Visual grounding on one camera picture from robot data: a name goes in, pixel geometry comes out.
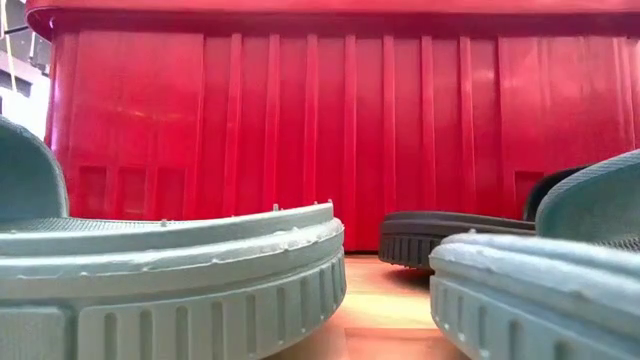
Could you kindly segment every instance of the vertical rib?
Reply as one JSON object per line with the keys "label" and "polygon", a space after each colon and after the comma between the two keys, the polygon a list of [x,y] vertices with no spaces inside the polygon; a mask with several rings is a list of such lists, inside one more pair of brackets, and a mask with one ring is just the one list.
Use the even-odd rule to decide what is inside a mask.
{"label": "vertical rib", "polygon": [[277,290],[277,314],[278,317],[278,341],[282,344],[286,336],[286,299],[284,288],[279,287]]}
{"label": "vertical rib", "polygon": [[318,36],[307,36],[307,78],[304,114],[304,203],[316,197],[316,159],[318,139]]}
{"label": "vertical rib", "polygon": [[500,96],[500,119],[501,130],[500,138],[502,139],[502,145],[500,153],[502,154],[502,181],[503,181],[503,198],[502,209],[504,216],[510,216],[511,210],[516,206],[516,183],[512,173],[512,153],[509,151],[509,141],[511,137],[507,133],[507,127],[504,125],[511,121],[512,109],[510,105],[513,100],[509,97],[513,93],[513,87],[509,86],[509,81],[512,78],[511,69],[509,66],[509,39],[498,38],[498,79],[499,79],[499,96]]}
{"label": "vertical rib", "polygon": [[189,184],[185,186],[185,217],[186,219],[195,219],[196,208],[198,203],[198,181],[199,174],[201,172],[201,157],[202,157],[202,133],[204,129],[204,93],[205,93],[205,84],[207,80],[206,76],[206,68],[205,68],[205,46],[207,39],[204,35],[201,38],[202,46],[200,47],[200,90],[198,93],[198,112],[196,115],[196,146],[195,146],[195,155],[193,157],[193,162],[191,163],[190,169],[187,172],[187,176],[190,177]]}
{"label": "vertical rib", "polygon": [[311,294],[309,293],[309,279],[304,278],[300,282],[300,312],[302,313],[302,331],[306,332],[310,323],[310,309],[309,302],[311,301]]}
{"label": "vertical rib", "polygon": [[624,129],[626,139],[625,145],[628,150],[635,149],[636,139],[633,128],[633,99],[631,90],[631,71],[629,67],[629,55],[627,53],[627,44],[625,38],[614,38],[614,49],[616,50],[617,63],[617,85],[618,85],[618,104],[620,106],[619,116]]}
{"label": "vertical rib", "polygon": [[325,275],[325,270],[321,269],[320,270],[320,281],[319,281],[319,285],[320,285],[320,317],[321,319],[324,319],[327,316],[327,290],[326,290],[326,275]]}
{"label": "vertical rib", "polygon": [[422,87],[422,161],[424,161],[423,204],[426,209],[436,206],[436,147],[435,118],[433,112],[433,44],[431,37],[423,36],[421,47]]}
{"label": "vertical rib", "polygon": [[258,328],[256,324],[256,296],[247,296],[246,320],[247,320],[247,353],[255,354],[258,351]]}
{"label": "vertical rib", "polygon": [[153,318],[151,311],[140,313],[140,360],[151,360],[153,357]]}
{"label": "vertical rib", "polygon": [[109,313],[104,318],[104,358],[116,360],[118,354],[118,320],[116,315]]}
{"label": "vertical rib", "polygon": [[51,61],[51,68],[49,70],[49,80],[50,80],[50,85],[49,85],[49,104],[47,106],[47,121],[45,123],[45,132],[44,132],[44,143],[49,147],[49,149],[52,149],[51,146],[51,137],[53,135],[53,112],[56,111],[56,108],[54,107],[55,105],[55,100],[56,100],[56,96],[58,94],[58,84],[59,81],[58,80],[58,56],[62,53],[60,48],[62,47],[62,44],[64,43],[64,41],[58,37],[56,39],[56,46],[52,46],[51,47],[51,59],[53,59],[53,61]]}
{"label": "vertical rib", "polygon": [[509,360],[524,359],[526,357],[524,341],[522,324],[516,320],[511,320],[509,322]]}
{"label": "vertical rib", "polygon": [[631,110],[636,142],[640,138],[640,42],[627,39],[631,74]]}
{"label": "vertical rib", "polygon": [[558,341],[553,346],[553,360],[575,360],[577,358],[571,345],[566,342]]}
{"label": "vertical rib", "polygon": [[[58,124],[54,131],[56,132],[56,137],[60,137],[59,141],[55,141],[57,145],[56,147],[59,147],[60,150],[55,152],[56,158],[59,159],[61,166],[71,170],[71,176],[74,175],[73,173],[77,174],[78,171],[78,167],[71,167],[73,164],[73,162],[71,161],[71,156],[74,153],[72,134],[75,126],[73,125],[73,123],[77,112],[76,108],[79,103],[77,101],[74,102],[73,100],[77,99],[76,95],[80,95],[80,91],[78,91],[78,82],[80,82],[81,77],[74,75],[81,71],[81,69],[79,69],[80,66],[78,65],[78,59],[80,57],[80,34],[81,32],[67,32],[60,34],[60,39],[55,46],[56,48],[64,48],[64,56],[62,58],[67,60],[61,60],[57,62],[58,66],[61,68],[61,72],[64,73],[64,75],[60,76],[60,79],[70,79],[65,81],[64,83],[60,81],[56,85],[63,92],[66,91],[67,94],[72,94],[72,96],[60,96],[60,98],[66,96],[66,99],[63,102],[64,106],[59,109],[57,114],[54,114],[55,118],[59,119],[59,121],[55,121],[54,119],[54,121]],[[79,201],[81,201],[80,194],[78,194],[78,190],[76,189],[78,185],[67,185],[69,186],[69,202],[71,204],[78,204]]]}
{"label": "vertical rib", "polygon": [[478,347],[480,350],[487,348],[487,308],[478,308]]}
{"label": "vertical rib", "polygon": [[340,270],[340,289],[342,290],[342,296],[347,293],[347,277],[344,269],[344,261],[338,261],[339,270]]}
{"label": "vertical rib", "polygon": [[458,295],[457,314],[456,314],[456,330],[458,334],[464,335],[464,298]]}
{"label": "vertical rib", "polygon": [[451,312],[451,304],[449,303],[449,289],[448,288],[444,288],[442,290],[442,301],[439,301],[438,304],[442,305],[442,321],[445,323],[445,325],[449,324],[449,321],[451,321],[451,316],[449,314],[449,312]]}
{"label": "vertical rib", "polygon": [[224,163],[222,214],[231,216],[236,210],[236,179],[238,176],[238,137],[240,133],[242,87],[242,36],[231,36],[229,69],[229,102],[227,104],[227,142]]}
{"label": "vertical rib", "polygon": [[189,310],[176,309],[176,360],[189,360]]}
{"label": "vertical rib", "polygon": [[395,48],[393,36],[385,35],[383,46],[383,91],[384,91],[384,210],[396,208],[396,79]]}
{"label": "vertical rib", "polygon": [[340,274],[338,274],[338,267],[336,266],[336,263],[331,263],[331,279],[332,279],[332,284],[333,284],[333,308],[335,309],[338,304],[340,303],[340,293],[341,293],[341,289],[340,289]]}
{"label": "vertical rib", "polygon": [[464,207],[476,210],[476,166],[473,139],[473,94],[471,74],[471,40],[460,38],[460,121],[462,124],[462,162],[464,171]]}
{"label": "vertical rib", "polygon": [[343,218],[351,229],[345,240],[346,249],[356,249],[356,37],[345,38],[344,68],[344,194]]}
{"label": "vertical rib", "polygon": [[213,328],[213,360],[225,358],[224,348],[224,308],[216,301],[211,304],[211,327]]}
{"label": "vertical rib", "polygon": [[267,211],[276,203],[276,162],[278,126],[280,123],[280,36],[269,36],[269,64],[267,69],[267,109],[264,145],[264,191],[262,209]]}
{"label": "vertical rib", "polygon": [[549,49],[547,39],[539,38],[538,46],[538,67],[540,73],[540,98],[541,109],[540,117],[542,119],[552,118],[551,114],[551,80],[549,69]]}

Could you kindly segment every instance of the rubber sole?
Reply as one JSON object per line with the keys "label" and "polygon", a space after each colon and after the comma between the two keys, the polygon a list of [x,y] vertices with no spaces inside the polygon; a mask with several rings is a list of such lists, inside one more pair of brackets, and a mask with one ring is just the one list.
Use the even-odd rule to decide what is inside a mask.
{"label": "rubber sole", "polygon": [[[61,224],[71,227],[41,231]],[[308,336],[346,292],[344,227],[329,204],[4,225],[14,230],[0,234],[0,333],[12,344],[2,359],[262,358]]]}
{"label": "rubber sole", "polygon": [[526,240],[461,234],[435,249],[431,311],[445,336],[474,360],[640,358],[640,258]]}
{"label": "rubber sole", "polygon": [[399,212],[381,225],[378,258],[393,265],[430,269],[429,254],[449,235],[469,231],[534,235],[534,225],[489,216],[445,212]]}

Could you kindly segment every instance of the red panel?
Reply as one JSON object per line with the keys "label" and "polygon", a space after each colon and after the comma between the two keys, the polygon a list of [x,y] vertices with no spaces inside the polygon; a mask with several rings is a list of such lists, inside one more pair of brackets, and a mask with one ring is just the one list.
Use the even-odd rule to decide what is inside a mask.
{"label": "red panel", "polygon": [[189,31],[60,19],[47,142],[74,215],[211,218],[331,199],[347,250],[375,250],[385,213],[519,218],[544,174],[638,146],[637,33],[466,37],[409,15],[375,27],[255,16]]}

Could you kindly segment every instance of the wooden floor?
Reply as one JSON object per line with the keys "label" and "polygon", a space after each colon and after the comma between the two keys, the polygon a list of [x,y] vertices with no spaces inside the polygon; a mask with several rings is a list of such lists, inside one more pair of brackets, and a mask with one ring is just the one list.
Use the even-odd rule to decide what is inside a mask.
{"label": "wooden floor", "polygon": [[466,359],[431,319],[427,273],[375,256],[348,257],[346,272],[347,295],[333,317],[270,360]]}

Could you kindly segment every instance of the red container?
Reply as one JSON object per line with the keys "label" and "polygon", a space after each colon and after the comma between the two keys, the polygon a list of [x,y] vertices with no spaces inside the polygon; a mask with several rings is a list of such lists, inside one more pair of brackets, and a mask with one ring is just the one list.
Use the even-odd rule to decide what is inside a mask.
{"label": "red container", "polygon": [[32,0],[76,216],[518,218],[640,141],[640,0]]}

